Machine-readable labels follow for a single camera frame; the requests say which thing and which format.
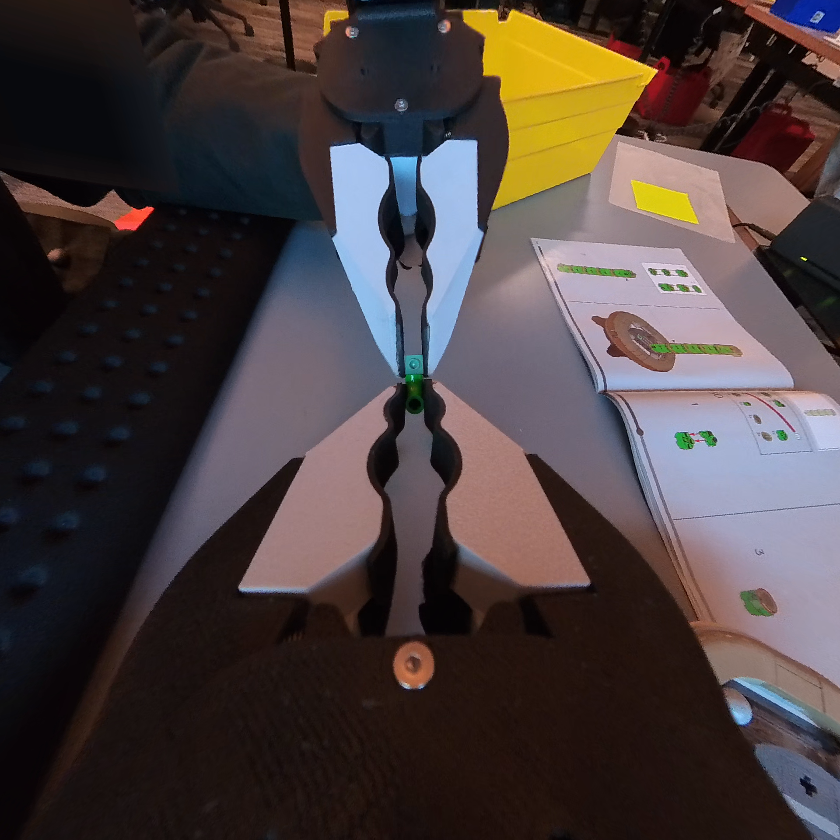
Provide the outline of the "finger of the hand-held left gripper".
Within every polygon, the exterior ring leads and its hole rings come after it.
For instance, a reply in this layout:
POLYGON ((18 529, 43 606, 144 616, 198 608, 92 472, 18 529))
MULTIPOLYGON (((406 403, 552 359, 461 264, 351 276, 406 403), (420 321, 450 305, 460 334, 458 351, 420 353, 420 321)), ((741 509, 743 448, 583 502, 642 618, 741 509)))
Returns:
POLYGON ((452 336, 484 233, 478 224, 476 140, 447 140, 419 165, 419 183, 434 212, 425 248, 432 290, 426 302, 427 373, 452 336))
POLYGON ((400 376, 401 327, 387 287, 395 267, 392 247, 381 221, 381 206, 392 192, 389 162, 362 144, 330 148, 335 215, 333 244, 377 347, 394 375, 400 376))

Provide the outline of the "instruction booklet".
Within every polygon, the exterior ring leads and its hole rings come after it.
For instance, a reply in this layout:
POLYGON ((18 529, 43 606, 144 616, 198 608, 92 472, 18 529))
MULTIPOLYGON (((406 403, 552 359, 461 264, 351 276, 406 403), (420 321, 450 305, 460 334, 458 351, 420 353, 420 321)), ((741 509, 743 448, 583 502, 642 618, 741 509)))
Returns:
POLYGON ((532 245, 698 617, 838 683, 838 405, 677 248, 532 245))

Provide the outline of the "clear sheet with yellow square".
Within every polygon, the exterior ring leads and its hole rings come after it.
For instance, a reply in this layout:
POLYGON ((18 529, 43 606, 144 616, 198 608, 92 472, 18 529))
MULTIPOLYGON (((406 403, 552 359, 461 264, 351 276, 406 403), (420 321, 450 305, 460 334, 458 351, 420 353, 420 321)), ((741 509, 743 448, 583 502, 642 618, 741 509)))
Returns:
POLYGON ((734 233, 716 171, 620 142, 610 202, 690 232, 732 243, 734 233))

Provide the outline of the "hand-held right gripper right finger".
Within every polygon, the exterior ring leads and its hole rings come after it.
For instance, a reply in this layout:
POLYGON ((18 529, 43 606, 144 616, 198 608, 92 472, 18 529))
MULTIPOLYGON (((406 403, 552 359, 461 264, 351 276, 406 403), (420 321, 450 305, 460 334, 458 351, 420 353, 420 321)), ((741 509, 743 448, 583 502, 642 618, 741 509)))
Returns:
POLYGON ((428 634, 466 634, 521 595, 590 579, 523 449, 441 384, 424 384, 432 467, 444 482, 423 563, 428 634))

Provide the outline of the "yellow plastic bin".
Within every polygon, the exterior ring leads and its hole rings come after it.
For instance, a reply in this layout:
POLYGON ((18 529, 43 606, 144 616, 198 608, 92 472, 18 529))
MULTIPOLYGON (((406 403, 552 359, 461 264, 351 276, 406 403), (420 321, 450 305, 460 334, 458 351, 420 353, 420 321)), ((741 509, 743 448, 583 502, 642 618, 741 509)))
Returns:
MULTIPOLYGON (((483 74, 500 78, 507 117, 507 164, 493 208, 592 172, 614 133, 654 76, 649 67, 511 11, 450 10, 483 35, 483 74)), ((328 13, 323 37, 350 14, 328 13)), ((415 164, 392 161, 400 213, 414 215, 415 164)))

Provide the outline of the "black box device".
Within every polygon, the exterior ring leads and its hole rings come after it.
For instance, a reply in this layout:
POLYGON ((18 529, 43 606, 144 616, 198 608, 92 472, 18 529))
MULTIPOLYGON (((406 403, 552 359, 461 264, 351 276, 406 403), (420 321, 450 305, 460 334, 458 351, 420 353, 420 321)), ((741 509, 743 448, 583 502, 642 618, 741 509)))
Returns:
POLYGON ((839 202, 812 201, 756 256, 795 307, 802 307, 839 351, 839 202))

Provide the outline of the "person's left forearm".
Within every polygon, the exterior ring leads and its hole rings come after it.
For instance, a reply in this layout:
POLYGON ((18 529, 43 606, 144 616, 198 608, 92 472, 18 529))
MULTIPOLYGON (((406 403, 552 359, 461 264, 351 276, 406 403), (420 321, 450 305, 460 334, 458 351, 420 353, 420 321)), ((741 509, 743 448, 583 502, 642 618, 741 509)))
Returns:
POLYGON ((162 14, 135 12, 177 177, 169 192, 2 172, 89 207, 110 191, 135 208, 162 203, 319 221, 302 173, 298 132, 316 78, 190 36, 162 14))

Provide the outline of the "black perforated mat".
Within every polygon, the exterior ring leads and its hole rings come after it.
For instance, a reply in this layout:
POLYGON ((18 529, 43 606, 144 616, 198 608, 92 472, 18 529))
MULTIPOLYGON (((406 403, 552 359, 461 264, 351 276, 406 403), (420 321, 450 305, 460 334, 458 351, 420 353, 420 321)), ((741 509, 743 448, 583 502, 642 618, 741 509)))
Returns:
POLYGON ((2 383, 2 740, 61 718, 291 222, 162 206, 2 383))

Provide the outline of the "grey desk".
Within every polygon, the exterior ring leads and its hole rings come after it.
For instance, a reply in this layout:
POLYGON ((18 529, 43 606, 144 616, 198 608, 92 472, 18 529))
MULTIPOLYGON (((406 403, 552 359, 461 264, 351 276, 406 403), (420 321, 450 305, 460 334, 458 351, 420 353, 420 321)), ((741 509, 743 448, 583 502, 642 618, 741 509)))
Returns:
MULTIPOLYGON (((546 463, 633 542, 696 618, 637 483, 621 418, 597 395, 530 238, 677 247, 810 391, 838 369, 741 244, 609 203, 616 142, 591 175, 496 211, 436 377, 546 463)), ((289 459, 392 383, 319 224, 293 229, 135 578, 80 708, 97 716, 133 636, 194 552, 289 459)))

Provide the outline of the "red container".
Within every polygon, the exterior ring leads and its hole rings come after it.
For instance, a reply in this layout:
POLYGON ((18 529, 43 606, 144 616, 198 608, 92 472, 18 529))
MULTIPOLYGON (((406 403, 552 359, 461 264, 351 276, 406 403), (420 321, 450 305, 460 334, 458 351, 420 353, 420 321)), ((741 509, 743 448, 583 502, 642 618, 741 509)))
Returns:
POLYGON ((796 118, 791 105, 773 102, 760 114, 731 156, 764 163, 784 174, 814 139, 809 123, 796 118))
POLYGON ((631 115, 668 126, 688 126, 711 84, 708 62, 706 59, 676 69, 667 57, 659 59, 657 74, 634 104, 631 115))

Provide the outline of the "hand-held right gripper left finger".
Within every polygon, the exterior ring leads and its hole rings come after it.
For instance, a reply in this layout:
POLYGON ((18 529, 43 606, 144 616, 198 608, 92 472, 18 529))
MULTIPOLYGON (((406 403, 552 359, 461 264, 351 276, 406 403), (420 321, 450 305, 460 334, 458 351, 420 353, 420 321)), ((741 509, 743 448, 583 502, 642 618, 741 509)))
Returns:
POLYGON ((404 386, 387 388, 310 449, 238 589, 336 606, 352 630, 382 635, 396 536, 384 487, 398 467, 404 386))

